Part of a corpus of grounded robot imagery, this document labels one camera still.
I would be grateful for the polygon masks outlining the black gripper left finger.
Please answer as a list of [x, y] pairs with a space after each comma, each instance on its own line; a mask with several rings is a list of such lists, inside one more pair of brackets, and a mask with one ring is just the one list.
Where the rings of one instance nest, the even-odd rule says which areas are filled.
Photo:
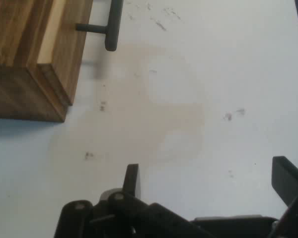
[[138, 164], [129, 164], [122, 188], [93, 205], [77, 200], [63, 206], [56, 238], [209, 238], [211, 233], [165, 207], [140, 200]]

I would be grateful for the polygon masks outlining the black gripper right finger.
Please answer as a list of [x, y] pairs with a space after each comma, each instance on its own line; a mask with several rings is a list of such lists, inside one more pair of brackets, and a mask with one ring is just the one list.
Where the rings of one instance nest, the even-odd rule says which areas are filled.
[[273, 157], [271, 182], [287, 209], [268, 237], [298, 238], [298, 168], [285, 156]]

